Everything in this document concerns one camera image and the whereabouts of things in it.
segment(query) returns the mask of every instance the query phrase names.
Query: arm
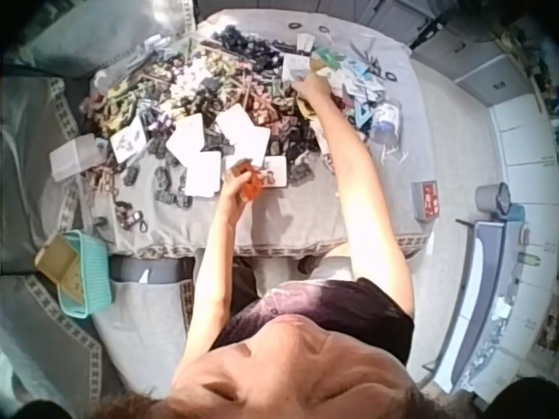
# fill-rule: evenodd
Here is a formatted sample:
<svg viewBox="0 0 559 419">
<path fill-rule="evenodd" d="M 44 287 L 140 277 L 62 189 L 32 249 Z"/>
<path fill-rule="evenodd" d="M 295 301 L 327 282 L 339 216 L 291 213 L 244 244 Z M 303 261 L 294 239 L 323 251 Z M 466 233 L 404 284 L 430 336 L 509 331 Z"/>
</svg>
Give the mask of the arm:
<svg viewBox="0 0 559 419">
<path fill-rule="evenodd" d="M 198 273 L 189 338 L 173 382 L 184 365 L 210 350 L 229 321 L 235 230 L 245 208 L 238 192 L 250 177 L 245 173 L 223 186 Z"/>
<path fill-rule="evenodd" d="M 368 149 L 311 74 L 294 85 L 317 113 L 334 161 L 354 275 L 373 281 L 413 316 L 413 285 L 390 225 L 383 189 Z"/>
</svg>

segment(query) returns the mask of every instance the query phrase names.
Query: woman's left hand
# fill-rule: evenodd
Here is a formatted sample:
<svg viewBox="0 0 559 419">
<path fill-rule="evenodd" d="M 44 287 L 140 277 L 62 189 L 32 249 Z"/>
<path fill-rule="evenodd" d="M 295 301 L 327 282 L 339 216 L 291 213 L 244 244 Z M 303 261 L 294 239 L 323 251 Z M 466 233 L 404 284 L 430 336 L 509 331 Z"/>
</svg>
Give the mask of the woman's left hand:
<svg viewBox="0 0 559 419">
<path fill-rule="evenodd" d="M 246 204 L 239 196 L 243 186 L 251 180 L 252 173 L 246 172 L 239 177 L 233 177 L 224 180 L 224 186 L 221 188 L 221 195 L 217 202 L 216 220 L 227 222 L 232 228 L 237 227 L 237 223 Z"/>
</svg>

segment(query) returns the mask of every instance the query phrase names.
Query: gray tablecloth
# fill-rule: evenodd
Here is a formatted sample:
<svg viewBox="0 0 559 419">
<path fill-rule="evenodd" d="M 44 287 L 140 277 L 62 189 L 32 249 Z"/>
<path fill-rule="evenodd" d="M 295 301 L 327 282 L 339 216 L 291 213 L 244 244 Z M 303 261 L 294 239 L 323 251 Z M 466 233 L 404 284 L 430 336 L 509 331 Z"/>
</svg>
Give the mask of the gray tablecloth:
<svg viewBox="0 0 559 419">
<path fill-rule="evenodd" d="M 288 28 L 291 22 L 300 23 L 302 27 L 292 31 Z M 402 147 L 409 156 L 402 163 L 389 159 L 381 164 L 382 149 L 374 145 L 371 151 L 401 247 L 410 251 L 425 245 L 431 225 L 415 220 L 411 184 L 435 180 L 436 176 L 430 129 L 408 48 L 358 24 L 319 14 L 280 10 L 225 10 L 201 23 L 197 34 L 208 37 L 227 24 L 235 24 L 241 31 L 257 33 L 262 38 L 289 43 L 295 43 L 297 33 L 306 32 L 316 36 L 317 45 L 332 46 L 343 54 L 355 56 L 349 46 L 351 41 L 361 50 L 377 56 L 384 71 L 397 75 L 397 82 L 386 81 L 385 87 L 390 96 L 402 103 Z M 320 26 L 329 28 L 330 32 L 320 32 Z M 138 258 L 179 258 L 205 247 L 217 197 L 197 198 L 189 210 L 156 203 L 154 171 L 159 165 L 161 162 L 155 157 L 145 155 L 141 158 L 139 178 L 133 188 L 123 187 L 120 177 L 115 180 L 120 190 L 118 200 L 130 202 L 135 210 L 143 211 L 149 226 L 145 234 L 137 229 L 126 232 L 116 224 L 107 195 L 89 196 L 86 208 L 90 213 L 86 215 L 109 218 L 109 228 L 100 233 L 112 242 L 112 253 L 134 254 Z M 311 166 L 314 171 L 311 182 L 297 188 L 267 190 L 257 202 L 248 206 L 238 226 L 237 253 L 246 256 L 322 253 L 346 240 L 335 177 L 318 157 L 311 158 Z M 178 168 L 172 173 L 175 185 L 181 172 Z"/>
</svg>

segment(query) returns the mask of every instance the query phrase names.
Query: plastic basket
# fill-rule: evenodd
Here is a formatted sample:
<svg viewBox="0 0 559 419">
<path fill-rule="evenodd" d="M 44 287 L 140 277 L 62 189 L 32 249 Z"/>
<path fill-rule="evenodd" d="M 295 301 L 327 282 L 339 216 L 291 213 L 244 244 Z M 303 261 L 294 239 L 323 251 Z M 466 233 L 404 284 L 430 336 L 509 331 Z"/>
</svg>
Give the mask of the plastic basket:
<svg viewBox="0 0 559 419">
<path fill-rule="evenodd" d="M 109 306 L 113 301 L 108 276 L 108 252 L 105 243 L 78 230 L 64 233 L 64 238 L 79 254 L 79 267 L 84 290 L 84 304 L 59 290 L 60 308 L 68 316 L 84 319 Z"/>
</svg>

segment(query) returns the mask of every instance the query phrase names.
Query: orange object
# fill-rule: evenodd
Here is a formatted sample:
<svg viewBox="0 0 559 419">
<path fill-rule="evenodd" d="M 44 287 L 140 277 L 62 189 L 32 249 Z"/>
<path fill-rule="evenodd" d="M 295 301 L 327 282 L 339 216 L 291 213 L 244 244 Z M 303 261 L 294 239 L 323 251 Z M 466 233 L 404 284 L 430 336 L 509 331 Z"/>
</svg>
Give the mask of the orange object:
<svg viewBox="0 0 559 419">
<path fill-rule="evenodd" d="M 259 179 L 259 172 L 256 171 L 248 160 L 241 160 L 228 171 L 228 175 L 239 177 L 246 172 L 251 172 L 252 177 L 241 189 L 240 197 L 244 203 L 249 203 L 254 201 L 262 192 L 262 181 Z"/>
</svg>

